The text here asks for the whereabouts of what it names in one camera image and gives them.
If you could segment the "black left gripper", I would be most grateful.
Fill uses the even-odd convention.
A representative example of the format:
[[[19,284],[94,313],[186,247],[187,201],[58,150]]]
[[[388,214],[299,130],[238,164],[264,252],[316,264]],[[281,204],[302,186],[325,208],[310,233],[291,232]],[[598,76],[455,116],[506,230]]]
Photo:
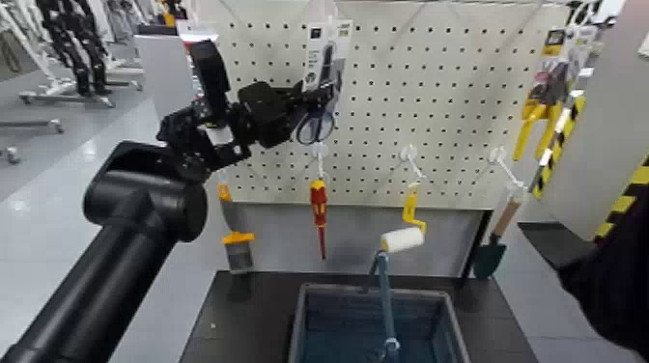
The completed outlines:
[[[293,112],[299,97],[305,98],[307,111],[327,109],[335,96],[336,84],[328,82],[301,93],[302,82],[293,87],[271,87],[258,81],[237,92],[245,122],[243,140],[247,145],[258,143],[265,149],[278,146],[291,137],[296,123]]]

